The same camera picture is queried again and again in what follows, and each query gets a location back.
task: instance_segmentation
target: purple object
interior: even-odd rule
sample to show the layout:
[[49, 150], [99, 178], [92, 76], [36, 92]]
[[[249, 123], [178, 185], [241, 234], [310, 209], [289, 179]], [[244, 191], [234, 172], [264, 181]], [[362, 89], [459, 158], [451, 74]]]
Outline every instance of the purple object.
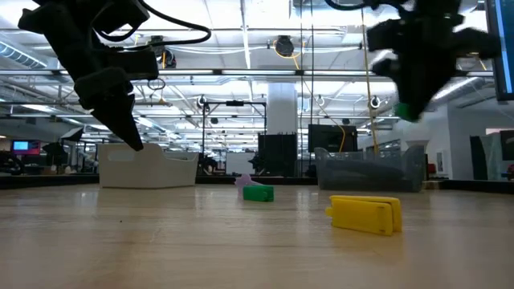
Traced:
[[256, 181], [252, 181], [249, 174], [244, 173], [241, 177], [235, 178], [235, 186], [238, 187], [238, 193], [243, 194], [243, 188], [247, 185], [263, 185]]

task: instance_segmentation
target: black cable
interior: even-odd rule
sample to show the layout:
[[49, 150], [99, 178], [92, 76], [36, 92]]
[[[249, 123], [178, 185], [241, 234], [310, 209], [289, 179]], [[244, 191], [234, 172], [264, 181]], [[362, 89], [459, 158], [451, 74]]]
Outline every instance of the black cable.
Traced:
[[[165, 46], [165, 45], [185, 45], [185, 44], [203, 43], [203, 42], [209, 40], [210, 37], [212, 36], [212, 32], [210, 31], [210, 29], [205, 27], [205, 26], [201, 26], [201, 25], [198, 25], [198, 24], [193, 24], [193, 23], [190, 23], [190, 22], [182, 21], [180, 19], [176, 19], [176, 18], [170, 17], [170, 16], [168, 16], [166, 14], [163, 14], [163, 13], [159, 12], [158, 10], [155, 10], [149, 4], [147, 4], [145, 2], [145, 0], [139, 0], [139, 3], [146, 10], [152, 12], [152, 14], [156, 15], [158, 18], [162, 18], [162, 19], [164, 19], [164, 20], [166, 20], [168, 22], [171, 22], [173, 24], [184, 26], [184, 27], [187, 27], [187, 28], [190, 28], [190, 29], [206, 32], [206, 35], [204, 37], [200, 38], [200, 39], [177, 40], [177, 41], [163, 41], [163, 42], [159, 42], [159, 43], [150, 43], [148, 45], [139, 46], [139, 47], [126, 47], [125, 50], [128, 50], [128, 51], [140, 51], [140, 50], [146, 49], [147, 47], [161, 47], [161, 46]], [[102, 15], [102, 13], [104, 13], [111, 5], [112, 5], [112, 3], [109, 3], [109, 4], [105, 5], [102, 8], [102, 10], [93, 19], [92, 27], [94, 26], [95, 20], [100, 15]], [[136, 33], [137, 29], [139, 29], [138, 26], [137, 27], [133, 27], [127, 34], [122, 35], [122, 36], [110, 36], [110, 35], [105, 34], [103, 31], [96, 31], [96, 33], [98, 33], [98, 35], [100, 35], [104, 39], [107, 39], [108, 41], [111, 41], [111, 42], [122, 42], [122, 41], [125, 41], [126, 39], [129, 39], [134, 33]]]
[[389, 5], [396, 10], [398, 10], [399, 14], [403, 14], [407, 12], [405, 8], [403, 8], [402, 4], [398, 2], [398, 0], [363, 0], [362, 4], [356, 4], [356, 5], [340, 5], [334, 3], [333, 0], [324, 0], [327, 5], [331, 6], [335, 10], [341, 10], [341, 11], [353, 11], [353, 10], [360, 10], [364, 9], [366, 7], [372, 7], [376, 9], [375, 7], [378, 7], [380, 5]]
[[161, 46], [164, 46], [164, 45], [185, 45], [185, 44], [204, 43], [205, 41], [209, 40], [210, 37], [212, 36], [212, 32], [210, 31], [210, 29], [205, 27], [205, 26], [189, 23], [189, 22], [186, 22], [186, 21], [182, 21], [180, 19], [176, 19], [176, 18], [170, 17], [170, 16], [168, 16], [166, 14], [163, 14], [163, 13], [155, 10], [150, 5], [148, 5], [145, 2], [145, 0], [139, 0], [139, 2], [146, 10], [152, 12], [152, 14], [156, 15], [158, 18], [162, 18], [162, 19], [164, 19], [164, 20], [166, 20], [168, 22], [171, 22], [173, 24], [177, 24], [177, 25], [180, 25], [180, 26], [183, 26], [183, 27], [187, 27], [187, 28], [194, 29], [194, 30], [197, 30], [197, 31], [203, 31], [203, 32], [206, 33], [206, 35], [204, 37], [200, 38], [200, 39], [177, 40], [177, 41], [163, 41], [163, 42], [159, 42], [159, 43], [150, 43], [148, 45], [141, 46], [141, 47], [128, 47], [128, 48], [125, 48], [125, 50], [128, 50], [128, 51], [139, 51], [139, 50], [145, 49], [146, 47], [161, 47]]
[[334, 3], [332, 0], [324, 0], [329, 6], [331, 6], [335, 10], [341, 10], [341, 11], [353, 11], [353, 10], [360, 10], [362, 8], [366, 8], [368, 4], [362, 3], [362, 4], [356, 4], [356, 5], [340, 5]]
[[122, 35], [122, 36], [110, 36], [110, 35], [106, 35], [103, 31], [96, 31], [96, 33], [98, 33], [98, 35], [102, 36], [104, 39], [107, 39], [108, 41], [111, 41], [111, 42], [122, 42], [122, 41], [125, 41], [127, 39], [129, 39], [130, 37], [132, 37], [132, 35], [134, 33], [136, 33], [136, 31], [139, 29], [139, 27], [133, 27], [126, 35]]

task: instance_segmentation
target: cable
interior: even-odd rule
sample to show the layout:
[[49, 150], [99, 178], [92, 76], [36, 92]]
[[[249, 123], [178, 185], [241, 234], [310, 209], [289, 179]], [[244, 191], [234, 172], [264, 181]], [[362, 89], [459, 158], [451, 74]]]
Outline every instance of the cable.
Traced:
[[158, 18], [162, 18], [162, 19], [164, 19], [164, 20], [166, 20], [168, 22], [171, 22], [173, 24], [177, 24], [177, 25], [180, 25], [180, 26], [183, 26], [183, 27], [187, 27], [187, 28], [194, 29], [194, 30], [197, 30], [197, 31], [203, 31], [203, 32], [206, 33], [206, 35], [204, 37], [202, 37], [202, 38], [199, 38], [199, 39], [177, 40], [177, 41], [163, 41], [163, 42], [158, 42], [158, 43], [150, 43], [150, 44], [142, 46], [142, 47], [128, 47], [128, 48], [125, 48], [126, 50], [129, 50], [129, 51], [139, 51], [139, 50], [145, 49], [146, 47], [160, 47], [160, 46], [165, 46], [165, 45], [185, 45], [185, 44], [204, 43], [205, 41], [209, 40], [210, 37], [212, 36], [212, 32], [210, 31], [210, 29], [205, 27], [205, 26], [198, 25], [198, 24], [193, 24], [193, 23], [186, 22], [186, 21], [182, 21], [180, 19], [176, 19], [176, 18], [170, 17], [170, 16], [168, 16], [166, 14], [163, 14], [163, 13], [155, 10], [150, 5], [148, 5], [145, 2], [145, 0], [139, 0], [139, 3], [146, 10], [152, 12], [152, 14], [156, 15]]
[[122, 36], [110, 36], [110, 35], [106, 35], [103, 31], [97, 31], [97, 30], [95, 30], [95, 32], [98, 33], [98, 35], [102, 36], [102, 38], [107, 39], [108, 41], [122, 42], [122, 41], [125, 41], [125, 40], [131, 38], [132, 35], [134, 33], [136, 33], [136, 31], [138, 29], [139, 29], [139, 26], [133, 27], [129, 32], [127, 32], [126, 35], [122, 35]]
[[356, 5], [340, 5], [334, 3], [332, 0], [324, 0], [329, 6], [331, 6], [335, 10], [341, 10], [341, 11], [352, 11], [352, 10], [359, 10], [362, 8], [366, 8], [368, 5], [365, 3], [362, 4], [356, 4]]
[[[303, 80], [303, 82], [305, 83], [305, 87], [307, 87], [307, 89], [309, 90], [309, 92], [311, 93], [312, 95], [312, 92], [311, 92], [311, 89], [308, 87], [307, 85], [307, 82], [305, 82], [305, 80]], [[323, 113], [335, 124], [337, 125], [341, 131], [343, 132], [343, 141], [341, 142], [341, 146], [339, 147], [339, 153], [342, 153], [343, 152], [343, 148], [345, 146], [345, 141], [346, 141], [346, 131], [345, 131], [345, 128], [343, 128], [338, 122], [336, 122], [332, 117], [330, 117], [328, 115], [328, 113], [324, 110], [324, 108], [320, 105], [320, 103], [317, 102], [316, 100], [316, 104], [321, 108], [321, 111], [323, 111]]]
[[[311, 0], [311, 19], [314, 19], [314, 5]], [[312, 51], [314, 51], [314, 22], [311, 21], [311, 42], [312, 42]], [[312, 125], [312, 116], [313, 116], [313, 107], [314, 107], [314, 53], [312, 53], [312, 66], [311, 66], [311, 125]], [[308, 164], [312, 165], [312, 154], [308, 155]]]
[[366, 84], [368, 87], [368, 110], [369, 110], [369, 124], [371, 124], [371, 133], [373, 134], [373, 147], [375, 154], [378, 155], [378, 142], [377, 142], [377, 132], [375, 131], [375, 123], [373, 118], [373, 111], [371, 109], [371, 84], [369, 82], [369, 61], [368, 61], [368, 41], [366, 38], [366, 25], [364, 21], [364, 9], [361, 9], [361, 18], [362, 18], [362, 41], [364, 49], [364, 65], [366, 69]]
[[372, 7], [380, 6], [380, 5], [389, 5], [398, 10], [398, 13], [402, 14], [407, 12], [405, 8], [395, 0], [363, 0], [363, 3], [356, 4], [356, 5], [340, 5], [333, 2], [333, 0], [324, 0], [329, 6], [331, 6], [335, 10], [341, 10], [341, 11], [353, 11], [353, 10], [360, 10], [364, 9], [366, 7]]

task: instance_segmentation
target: monitor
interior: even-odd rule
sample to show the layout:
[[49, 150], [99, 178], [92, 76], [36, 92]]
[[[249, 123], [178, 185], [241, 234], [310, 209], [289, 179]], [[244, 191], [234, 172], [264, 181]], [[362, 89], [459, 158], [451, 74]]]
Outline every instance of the monitor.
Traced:
[[486, 1], [487, 27], [501, 39], [501, 57], [494, 59], [496, 98], [514, 100], [514, 1]]
[[501, 150], [504, 161], [514, 161], [514, 130], [500, 132]]
[[41, 151], [41, 144], [37, 140], [13, 140], [11, 148], [15, 155], [38, 156]]
[[28, 150], [29, 142], [28, 141], [13, 141], [13, 150]]
[[[355, 126], [341, 125], [345, 130], [345, 143], [343, 153], [356, 152], [357, 128]], [[308, 126], [308, 151], [314, 153], [315, 148], [326, 149], [329, 153], [338, 153], [343, 142], [343, 132], [337, 125], [310, 124]]]

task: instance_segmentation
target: yellow cable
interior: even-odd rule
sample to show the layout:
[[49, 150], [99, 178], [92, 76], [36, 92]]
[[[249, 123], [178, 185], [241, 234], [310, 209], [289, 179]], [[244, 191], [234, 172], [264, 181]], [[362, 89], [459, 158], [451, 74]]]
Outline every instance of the yellow cable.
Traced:
[[[305, 82], [304, 80], [304, 83], [305, 83], [305, 87], [307, 88], [307, 90], [311, 93], [311, 97], [314, 97], [314, 94], [312, 93], [311, 89], [308, 87], [307, 83]], [[339, 124], [337, 123], [332, 117], [330, 117], [328, 115], [328, 113], [324, 110], [324, 108], [320, 105], [320, 103], [318, 103], [318, 100], [314, 99], [316, 101], [316, 104], [321, 108], [321, 110], [323, 111], [323, 113], [335, 124], [337, 125], [341, 131], [343, 132], [343, 141], [341, 142], [341, 146], [339, 147], [339, 153], [342, 153], [343, 152], [343, 148], [345, 146], [345, 141], [346, 141], [346, 131], [345, 129]]]
[[368, 84], [368, 110], [369, 110], [369, 122], [371, 124], [371, 133], [373, 134], [373, 147], [375, 154], [378, 154], [378, 142], [377, 142], [377, 132], [375, 131], [375, 123], [373, 118], [373, 110], [371, 108], [371, 87], [369, 83], [369, 61], [368, 61], [368, 41], [366, 39], [366, 26], [364, 22], [364, 10], [361, 9], [361, 17], [362, 17], [362, 41], [363, 41], [363, 49], [364, 49], [364, 65], [366, 69], [366, 83]]
[[293, 56], [282, 56], [280, 55], [280, 53], [276, 50], [276, 40], [273, 41], [273, 50], [275, 51], [275, 53], [280, 57], [280, 58], [283, 58], [283, 59], [293, 59], [293, 61], [295, 62], [295, 65], [296, 65], [296, 69], [299, 70], [300, 69], [300, 66], [298, 66], [298, 61], [296, 61], [296, 59], [298, 57], [300, 57], [300, 55], [302, 55], [302, 53], [298, 53], [297, 55], [293, 55]]
[[296, 70], [299, 70], [300, 67], [298, 66], [298, 61], [296, 61], [296, 58], [293, 59], [295, 61], [295, 65], [296, 65]]

